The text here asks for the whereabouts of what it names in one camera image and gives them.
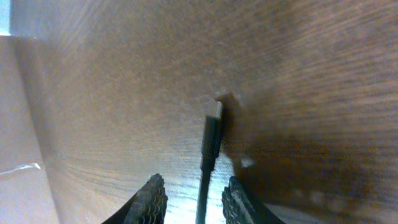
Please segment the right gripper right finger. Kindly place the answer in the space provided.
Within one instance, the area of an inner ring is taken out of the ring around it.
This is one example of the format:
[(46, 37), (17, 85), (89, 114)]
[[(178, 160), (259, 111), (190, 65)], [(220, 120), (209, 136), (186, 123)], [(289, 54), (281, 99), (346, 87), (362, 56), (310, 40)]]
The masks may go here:
[(236, 176), (229, 178), (221, 201), (226, 224), (285, 224)]

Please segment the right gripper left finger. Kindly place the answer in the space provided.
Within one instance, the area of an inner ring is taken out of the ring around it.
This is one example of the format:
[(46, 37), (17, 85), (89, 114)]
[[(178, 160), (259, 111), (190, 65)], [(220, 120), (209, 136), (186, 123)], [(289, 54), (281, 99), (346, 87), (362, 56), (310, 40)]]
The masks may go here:
[(159, 174), (148, 181), (103, 224), (164, 224), (168, 196)]

